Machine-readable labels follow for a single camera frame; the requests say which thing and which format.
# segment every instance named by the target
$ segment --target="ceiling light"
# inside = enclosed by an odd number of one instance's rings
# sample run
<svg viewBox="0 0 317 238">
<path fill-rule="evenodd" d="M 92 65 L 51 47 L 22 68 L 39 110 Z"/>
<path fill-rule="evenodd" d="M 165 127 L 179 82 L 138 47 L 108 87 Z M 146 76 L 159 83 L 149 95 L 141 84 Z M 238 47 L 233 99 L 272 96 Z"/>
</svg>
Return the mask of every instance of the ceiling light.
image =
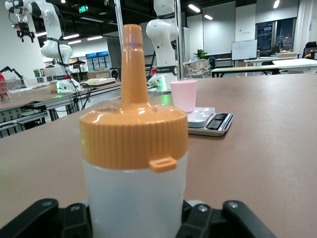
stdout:
<svg viewBox="0 0 317 238">
<path fill-rule="evenodd" d="M 205 18 L 207 18 L 208 20 L 212 20 L 213 18 L 211 17 L 211 16 L 209 16 L 209 15 L 205 15 Z"/>
<path fill-rule="evenodd" d="M 72 44 L 77 44 L 77 43 L 80 43 L 81 42 L 81 40 L 78 40 L 78 41 L 70 41 L 70 42 L 68 42 L 68 44 L 69 45 L 72 45 Z"/>
<path fill-rule="evenodd" d="M 44 36 L 44 35 L 47 35 L 47 32 L 41 32 L 41 33 L 36 33 L 36 36 L 37 37 L 40 37 L 40 36 Z"/>
<path fill-rule="evenodd" d="M 188 7 L 192 10 L 194 10 L 195 12 L 200 12 L 200 9 L 198 7 L 195 7 L 194 5 L 192 4 L 189 4 Z"/>
<path fill-rule="evenodd" d="M 93 40 L 96 40 L 96 39 L 101 39 L 103 36 L 94 36 L 94 37 L 90 37 L 87 39 L 87 41 L 93 41 Z"/>
<path fill-rule="evenodd" d="M 79 34 L 74 34 L 74 35 L 70 35 L 70 36 L 65 36 L 63 39 L 64 39 L 64 40 L 68 40 L 68 39 L 75 38 L 75 37 L 79 37 Z"/>
<path fill-rule="evenodd" d="M 276 1 L 275 1 L 275 3 L 274 3 L 273 8 L 277 8 L 277 7 L 278 7 L 278 5 L 279 5 L 279 0 L 276 0 Z"/>
<path fill-rule="evenodd" d="M 93 19 L 93 18 L 89 18 L 89 17 L 81 17 L 80 19 L 83 19 L 83 20 L 88 20 L 88 21 L 95 21 L 95 22 L 104 22 L 104 21 L 101 21 L 101 20 L 96 20 L 96 19 Z"/>
</svg>

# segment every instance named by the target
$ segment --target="white plastic bottle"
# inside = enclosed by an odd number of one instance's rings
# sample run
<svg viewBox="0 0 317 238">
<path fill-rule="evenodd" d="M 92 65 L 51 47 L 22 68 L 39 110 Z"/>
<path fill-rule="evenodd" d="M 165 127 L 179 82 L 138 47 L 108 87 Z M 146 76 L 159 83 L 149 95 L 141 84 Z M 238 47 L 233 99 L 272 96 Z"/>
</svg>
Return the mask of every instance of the white plastic bottle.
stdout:
<svg viewBox="0 0 317 238">
<path fill-rule="evenodd" d="M 81 118 L 94 238 L 173 238 L 181 225 L 187 115 L 148 101 L 141 27 L 124 26 L 121 104 Z"/>
</svg>

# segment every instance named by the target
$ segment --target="metal frame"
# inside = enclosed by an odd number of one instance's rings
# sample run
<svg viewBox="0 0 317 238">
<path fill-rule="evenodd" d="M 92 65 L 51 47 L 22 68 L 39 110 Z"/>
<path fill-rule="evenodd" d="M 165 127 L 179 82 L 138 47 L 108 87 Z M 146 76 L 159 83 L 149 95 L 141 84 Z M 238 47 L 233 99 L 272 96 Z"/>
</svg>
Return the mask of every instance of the metal frame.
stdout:
<svg viewBox="0 0 317 238">
<path fill-rule="evenodd" d="M 117 26 L 118 26 L 118 32 L 119 32 L 120 45 L 121 45 L 121 52 L 123 52 L 123 21 L 122 21 L 120 0 L 114 0 L 114 5 L 115 5 L 115 15 L 117 18 Z"/>
<path fill-rule="evenodd" d="M 178 79 L 184 78 L 184 70 L 183 70 L 183 32 L 182 32 L 182 19 L 181 19 L 181 8 L 180 8 L 180 0 L 175 0 L 174 9 L 176 13 L 176 21 L 179 29 L 179 35 L 176 39 L 177 44 L 177 53 L 178 53 Z"/>
</svg>

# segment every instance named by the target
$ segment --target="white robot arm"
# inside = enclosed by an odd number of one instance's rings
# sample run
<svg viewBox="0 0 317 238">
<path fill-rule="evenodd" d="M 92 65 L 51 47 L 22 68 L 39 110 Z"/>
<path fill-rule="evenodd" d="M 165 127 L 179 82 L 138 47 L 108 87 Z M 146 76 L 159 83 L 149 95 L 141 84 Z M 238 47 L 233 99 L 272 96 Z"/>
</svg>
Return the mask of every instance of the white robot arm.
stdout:
<svg viewBox="0 0 317 238">
<path fill-rule="evenodd" d="M 154 10 L 158 19 L 147 25 L 147 35 L 151 39 L 157 55 L 157 72 L 148 81 L 153 91 L 170 91 L 170 82 L 177 80 L 175 52 L 171 41 L 176 40 L 179 30 L 176 24 L 174 0 L 154 0 Z"/>
<path fill-rule="evenodd" d="M 72 55 L 72 49 L 68 45 L 60 44 L 63 34 L 58 19 L 58 8 L 45 0 L 7 0 L 5 8 L 9 12 L 16 14 L 19 23 L 20 19 L 22 19 L 23 23 L 27 25 L 26 14 L 28 12 L 44 20 L 47 40 L 42 48 L 42 52 L 44 56 L 58 60 L 55 66 L 58 92 L 75 93 L 76 90 L 80 90 L 78 82 L 68 79 L 70 77 L 68 64 Z"/>
</svg>

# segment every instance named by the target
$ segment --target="orange bottle cap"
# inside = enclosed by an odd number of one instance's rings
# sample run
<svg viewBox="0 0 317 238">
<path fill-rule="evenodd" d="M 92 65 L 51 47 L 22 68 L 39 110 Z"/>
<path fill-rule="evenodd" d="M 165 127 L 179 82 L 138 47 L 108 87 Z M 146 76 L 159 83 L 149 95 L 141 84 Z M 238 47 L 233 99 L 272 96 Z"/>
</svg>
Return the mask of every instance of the orange bottle cap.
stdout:
<svg viewBox="0 0 317 238">
<path fill-rule="evenodd" d="M 84 158 L 107 169 L 174 169 L 188 150 L 187 115 L 149 104 L 141 27 L 125 25 L 123 38 L 121 104 L 81 117 Z"/>
</svg>

